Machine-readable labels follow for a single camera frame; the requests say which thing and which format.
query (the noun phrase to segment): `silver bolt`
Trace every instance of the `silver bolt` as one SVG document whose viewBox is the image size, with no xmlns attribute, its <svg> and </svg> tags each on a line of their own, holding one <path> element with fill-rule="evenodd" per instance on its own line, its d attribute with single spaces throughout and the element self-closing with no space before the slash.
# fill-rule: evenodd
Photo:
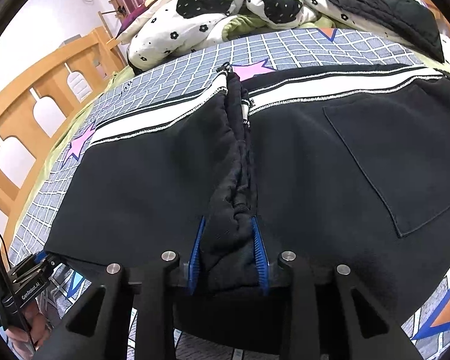
<svg viewBox="0 0 450 360">
<path fill-rule="evenodd" d="M 119 270 L 120 270 L 120 265 L 117 264 L 116 262 L 114 262 L 113 264 L 110 264 L 106 268 L 106 271 L 111 275 L 116 274 Z"/>
<path fill-rule="evenodd" d="M 172 261 L 176 257 L 176 253 L 174 251 L 168 250 L 162 253 L 162 260 L 164 261 Z"/>
<path fill-rule="evenodd" d="M 282 258 L 285 261 L 294 261 L 294 259 L 296 259 L 296 254 L 292 251 L 286 250 L 282 253 Z"/>
<path fill-rule="evenodd" d="M 350 267 L 345 264 L 337 266 L 337 272 L 341 275 L 348 275 L 350 273 Z"/>
</svg>

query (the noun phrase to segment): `black cable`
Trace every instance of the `black cable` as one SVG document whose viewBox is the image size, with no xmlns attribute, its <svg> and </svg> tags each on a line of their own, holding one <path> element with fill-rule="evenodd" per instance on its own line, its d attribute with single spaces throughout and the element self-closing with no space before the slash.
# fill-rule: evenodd
<svg viewBox="0 0 450 360">
<path fill-rule="evenodd" d="M 7 252 L 7 247 L 5 245 L 5 241 L 3 240 L 2 235 L 0 234 L 0 239 L 2 240 L 2 244 L 3 244 L 3 249 L 5 250 L 5 255 L 7 257 L 7 261 L 8 261 L 8 267 L 12 268 L 12 263 L 10 262 L 10 259 L 8 258 L 8 252 Z"/>
</svg>

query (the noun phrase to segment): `black garment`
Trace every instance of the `black garment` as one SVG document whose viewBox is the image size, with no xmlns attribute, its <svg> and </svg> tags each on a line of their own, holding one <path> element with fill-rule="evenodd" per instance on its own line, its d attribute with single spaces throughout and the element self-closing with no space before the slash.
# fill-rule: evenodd
<svg viewBox="0 0 450 360">
<path fill-rule="evenodd" d="M 264 280 L 270 301 L 250 307 L 264 307 L 267 318 L 246 326 L 258 336 L 276 328 L 283 304 L 272 288 L 280 283 L 260 264 L 273 264 L 284 250 L 322 266 L 347 264 L 404 322 L 450 266 L 450 80 L 426 67 L 331 66 L 282 70 L 243 85 L 255 102 L 250 132 L 236 76 L 201 106 L 193 102 L 205 91 L 98 126 L 45 250 L 72 262 L 130 267 L 176 250 L 196 267 L 199 247 L 197 292 L 209 296 L 185 302 L 178 315 L 185 330 L 214 341 L 219 313 L 203 312 L 205 303 L 262 298 Z M 130 135 L 114 127 L 188 104 L 191 113 L 170 123 Z M 199 317 L 187 308 L 215 319 L 198 331 Z M 239 307 L 222 311 L 229 318 L 223 326 L 246 317 Z"/>
<path fill-rule="evenodd" d="M 415 0 L 329 0 L 396 32 L 439 62 L 444 62 L 440 34 L 433 13 Z"/>
</svg>

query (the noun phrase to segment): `bed sheet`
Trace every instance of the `bed sheet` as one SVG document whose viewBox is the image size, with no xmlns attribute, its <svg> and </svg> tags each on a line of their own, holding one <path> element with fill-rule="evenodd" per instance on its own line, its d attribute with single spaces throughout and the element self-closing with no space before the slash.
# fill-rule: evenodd
<svg viewBox="0 0 450 360">
<path fill-rule="evenodd" d="M 88 138 L 97 123 L 161 100 L 208 86 L 215 69 L 230 62 L 241 79 L 273 70 L 336 64 L 422 65 L 415 54 L 403 46 L 369 32 L 336 28 L 295 29 L 255 35 L 222 43 L 180 57 L 126 81 L 98 98 L 71 144 L 61 152 L 48 179 L 31 203 L 10 248 L 16 263 L 43 248 L 56 212 L 86 151 Z M 41 310 L 52 323 L 68 310 L 89 282 L 66 266 L 55 270 L 52 285 L 40 297 Z M 437 359 L 450 345 L 450 329 L 434 330 L 433 318 L 450 295 L 450 270 L 442 283 L 403 329 L 425 359 Z M 134 357 L 136 310 L 130 320 L 128 358 Z M 276 359 L 270 355 L 243 353 L 175 331 L 177 358 L 186 359 Z"/>
</svg>

